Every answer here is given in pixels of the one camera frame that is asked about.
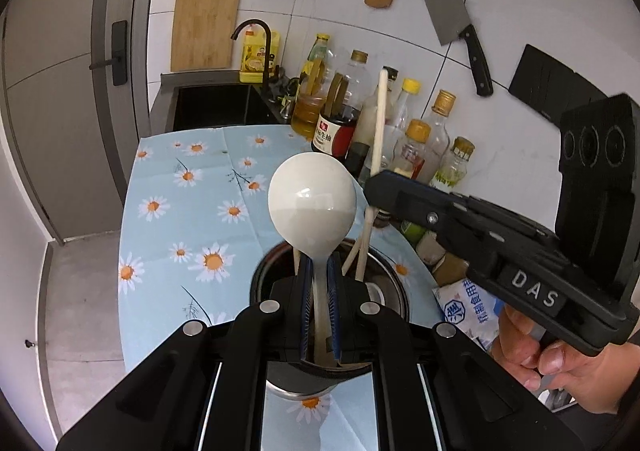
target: gray floor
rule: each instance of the gray floor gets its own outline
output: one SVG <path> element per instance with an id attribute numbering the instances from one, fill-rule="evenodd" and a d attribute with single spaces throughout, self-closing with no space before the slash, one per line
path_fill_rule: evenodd
<path id="1" fill-rule="evenodd" d="M 66 432 L 124 377 L 118 328 L 120 232 L 55 247 L 47 285 L 47 368 Z"/>

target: table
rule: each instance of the table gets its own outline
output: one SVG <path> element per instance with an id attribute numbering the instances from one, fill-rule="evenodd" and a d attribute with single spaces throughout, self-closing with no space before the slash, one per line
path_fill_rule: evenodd
<path id="1" fill-rule="evenodd" d="M 282 238 L 267 207 L 276 168 L 309 143 L 287 125 L 233 126 L 142 139 L 133 166 L 120 235 L 118 313 L 122 351 L 132 370 L 188 319 L 232 320 L 249 305 L 262 256 Z M 348 237 L 362 229 L 366 200 Z M 410 320 L 442 320 L 436 284 L 393 227 L 374 229 L 404 285 Z M 378 449 L 370 374 L 329 394 L 289 401 L 266 393 L 264 451 Z"/>

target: blue logo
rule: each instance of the blue logo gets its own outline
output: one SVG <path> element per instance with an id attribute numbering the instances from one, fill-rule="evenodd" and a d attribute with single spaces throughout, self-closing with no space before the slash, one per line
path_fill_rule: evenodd
<path id="1" fill-rule="evenodd" d="M 465 306 L 456 299 L 452 299 L 444 306 L 444 316 L 449 323 L 457 325 L 465 320 Z"/>

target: black knife handle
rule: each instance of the black knife handle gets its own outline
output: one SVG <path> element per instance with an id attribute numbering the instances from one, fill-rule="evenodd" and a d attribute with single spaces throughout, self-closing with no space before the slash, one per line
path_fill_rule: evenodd
<path id="1" fill-rule="evenodd" d="M 488 97 L 494 93 L 494 85 L 491 83 L 491 74 L 489 73 L 489 65 L 486 63 L 482 45 L 478 40 L 478 35 L 472 24 L 467 25 L 459 38 L 466 41 L 466 49 L 469 52 L 469 66 L 476 83 L 476 94 L 482 97 Z"/>

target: tiled wall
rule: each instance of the tiled wall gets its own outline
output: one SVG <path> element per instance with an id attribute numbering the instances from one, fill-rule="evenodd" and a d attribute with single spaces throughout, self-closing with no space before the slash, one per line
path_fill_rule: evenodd
<path id="1" fill-rule="evenodd" d="M 460 191 L 551 227 L 561 182 L 559 133 L 506 88 L 525 44 L 531 43 L 605 93 L 626 91 L 640 100 L 640 13 L 631 0 L 466 0 L 466 6 L 494 79 L 489 99 L 476 96 L 465 45 L 440 46 L 423 0 L 394 0 L 388 9 L 370 9 L 363 0 L 241 0 L 239 20 L 263 11 L 267 22 L 287 32 L 282 64 L 288 75 L 300 70 L 316 32 L 327 32 L 339 55 L 354 48 L 369 52 L 374 80 L 388 64 L 422 81 L 417 115 L 433 103 L 434 90 L 453 92 L 458 100 L 449 132 L 476 145 Z M 173 0 L 152 2 L 152 98 L 153 85 L 159 85 L 153 82 L 169 66 L 172 8 Z"/>

